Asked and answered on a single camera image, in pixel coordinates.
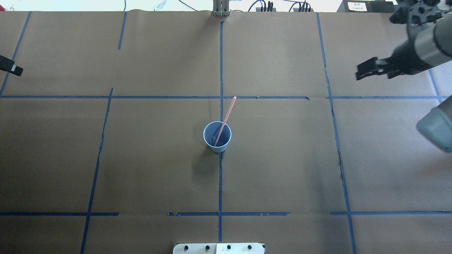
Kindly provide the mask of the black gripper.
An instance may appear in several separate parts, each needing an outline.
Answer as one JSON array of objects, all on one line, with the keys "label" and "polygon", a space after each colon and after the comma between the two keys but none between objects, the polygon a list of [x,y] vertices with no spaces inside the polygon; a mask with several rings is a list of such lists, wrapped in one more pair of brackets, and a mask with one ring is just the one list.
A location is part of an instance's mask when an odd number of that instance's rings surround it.
[{"label": "black gripper", "polygon": [[[403,42],[398,45],[387,61],[389,61],[392,69],[387,74],[388,79],[404,74],[414,75],[424,71],[424,62],[417,56],[413,42]],[[385,59],[372,57],[357,65],[356,80],[386,74],[387,71],[388,64]]]}]

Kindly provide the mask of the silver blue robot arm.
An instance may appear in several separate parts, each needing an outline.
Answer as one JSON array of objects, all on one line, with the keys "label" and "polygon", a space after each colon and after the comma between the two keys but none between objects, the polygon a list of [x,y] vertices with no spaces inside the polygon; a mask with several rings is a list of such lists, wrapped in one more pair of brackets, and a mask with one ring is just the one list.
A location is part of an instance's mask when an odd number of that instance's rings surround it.
[{"label": "silver blue robot arm", "polygon": [[[451,15],[436,24],[416,32],[413,38],[399,44],[387,58],[372,57],[357,65],[357,80],[373,75],[387,75],[388,79],[415,75],[424,71],[451,67]],[[416,128],[441,151],[451,153],[452,121],[451,96],[417,122]]]}]

